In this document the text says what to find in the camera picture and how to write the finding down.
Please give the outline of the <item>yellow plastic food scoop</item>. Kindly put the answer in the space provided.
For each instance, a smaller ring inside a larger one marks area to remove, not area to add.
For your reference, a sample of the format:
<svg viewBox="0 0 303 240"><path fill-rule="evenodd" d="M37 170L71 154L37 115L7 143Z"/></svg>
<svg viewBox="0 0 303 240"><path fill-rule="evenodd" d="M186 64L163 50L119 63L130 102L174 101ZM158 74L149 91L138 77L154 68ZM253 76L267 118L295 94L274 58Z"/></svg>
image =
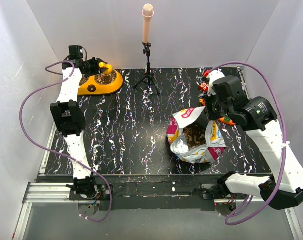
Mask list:
<svg viewBox="0 0 303 240"><path fill-rule="evenodd" d="M113 66L106 62L100 62L99 67L101 69L101 73L104 75L110 75L113 72Z"/></svg>

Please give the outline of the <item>white cartoon pet food bag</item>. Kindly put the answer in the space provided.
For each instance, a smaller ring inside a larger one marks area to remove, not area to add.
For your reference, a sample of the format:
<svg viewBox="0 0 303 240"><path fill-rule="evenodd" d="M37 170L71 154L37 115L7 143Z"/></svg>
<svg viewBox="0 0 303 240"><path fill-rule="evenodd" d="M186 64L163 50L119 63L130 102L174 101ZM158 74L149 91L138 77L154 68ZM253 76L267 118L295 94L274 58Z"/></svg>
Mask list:
<svg viewBox="0 0 303 240"><path fill-rule="evenodd" d="M188 108L172 115L166 135L171 152L183 162L214 163L227 148L218 124L208 119L205 109Z"/></svg>

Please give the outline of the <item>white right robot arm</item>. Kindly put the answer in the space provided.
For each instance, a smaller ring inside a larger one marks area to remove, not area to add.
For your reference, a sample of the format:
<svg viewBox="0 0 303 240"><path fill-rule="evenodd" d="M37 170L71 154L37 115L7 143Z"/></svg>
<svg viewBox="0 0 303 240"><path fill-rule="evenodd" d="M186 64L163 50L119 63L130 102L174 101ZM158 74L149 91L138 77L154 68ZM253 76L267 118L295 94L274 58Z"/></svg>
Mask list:
<svg viewBox="0 0 303 240"><path fill-rule="evenodd" d="M284 143L285 129L270 102L263 97L211 95L204 98L210 120L229 117L253 140L272 175L255 177L229 172L218 181L218 194L229 199L234 194L261 197L271 208L283 210L303 202L303 167L290 146Z"/></svg>

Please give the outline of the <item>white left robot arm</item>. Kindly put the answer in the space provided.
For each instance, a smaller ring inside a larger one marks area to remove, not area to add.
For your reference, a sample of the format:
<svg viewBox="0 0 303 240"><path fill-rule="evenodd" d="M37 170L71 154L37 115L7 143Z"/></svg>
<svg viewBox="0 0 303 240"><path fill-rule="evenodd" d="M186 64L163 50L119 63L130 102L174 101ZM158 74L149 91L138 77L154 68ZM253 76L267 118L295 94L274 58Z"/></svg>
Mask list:
<svg viewBox="0 0 303 240"><path fill-rule="evenodd" d="M71 157L73 184L67 187L80 197L93 200L99 194L99 190L88 163L84 144L86 119L78 104L78 92L83 74L75 61L66 59L61 64L64 82L61 84L56 102L50 105L50 112Z"/></svg>

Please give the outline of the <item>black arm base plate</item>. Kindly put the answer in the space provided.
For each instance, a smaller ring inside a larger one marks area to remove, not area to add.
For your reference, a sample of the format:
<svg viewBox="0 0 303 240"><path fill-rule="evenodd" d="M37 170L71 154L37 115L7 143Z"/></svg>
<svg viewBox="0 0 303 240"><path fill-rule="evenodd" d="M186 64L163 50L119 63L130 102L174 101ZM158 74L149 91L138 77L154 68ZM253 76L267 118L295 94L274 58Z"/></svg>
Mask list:
<svg viewBox="0 0 303 240"><path fill-rule="evenodd" d="M219 193L220 175L106 175L110 187L95 177L98 195L85 199L70 192L70 200L88 202L102 211L113 210L200 209L215 211L217 207L228 212L245 197L241 194L224 197Z"/></svg>

